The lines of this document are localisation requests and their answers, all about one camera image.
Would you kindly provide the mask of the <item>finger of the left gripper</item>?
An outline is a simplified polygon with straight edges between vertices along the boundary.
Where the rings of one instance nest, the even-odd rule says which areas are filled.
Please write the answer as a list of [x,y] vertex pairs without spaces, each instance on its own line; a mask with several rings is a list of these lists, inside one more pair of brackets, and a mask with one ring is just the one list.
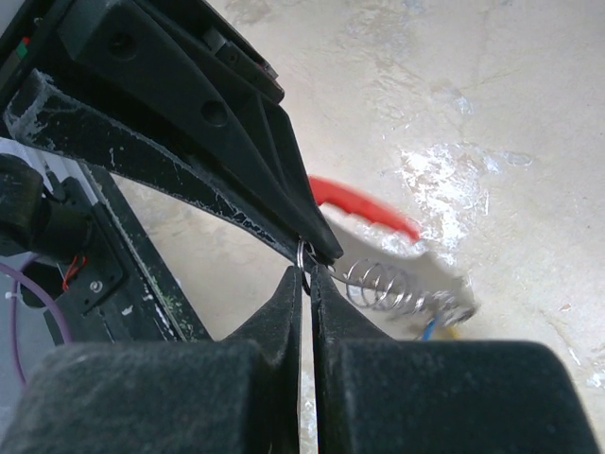
[[329,259],[284,93],[260,56],[202,1],[77,1],[60,26],[72,61],[157,114],[194,153]]

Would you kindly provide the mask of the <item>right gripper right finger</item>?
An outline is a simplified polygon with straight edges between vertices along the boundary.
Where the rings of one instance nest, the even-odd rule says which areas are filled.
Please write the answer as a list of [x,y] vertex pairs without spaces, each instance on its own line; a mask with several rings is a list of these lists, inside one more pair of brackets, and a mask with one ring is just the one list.
[[517,340],[395,340],[311,274],[322,453],[596,453],[557,356]]

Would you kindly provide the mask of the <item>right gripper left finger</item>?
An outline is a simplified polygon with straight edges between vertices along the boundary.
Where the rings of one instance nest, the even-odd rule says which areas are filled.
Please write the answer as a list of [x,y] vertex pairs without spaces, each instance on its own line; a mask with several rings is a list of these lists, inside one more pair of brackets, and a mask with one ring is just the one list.
[[47,355],[5,453],[296,453],[302,284],[221,341],[82,342]]

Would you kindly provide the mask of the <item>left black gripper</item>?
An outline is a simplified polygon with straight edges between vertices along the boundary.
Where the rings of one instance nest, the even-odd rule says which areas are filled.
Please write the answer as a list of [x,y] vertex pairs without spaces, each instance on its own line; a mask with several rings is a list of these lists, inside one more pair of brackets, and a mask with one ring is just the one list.
[[256,195],[221,166],[106,114],[279,110],[270,64],[206,1],[27,1],[1,39],[26,54],[1,86],[3,129],[31,148],[102,167],[188,203],[294,258],[326,261],[326,220],[303,166]]

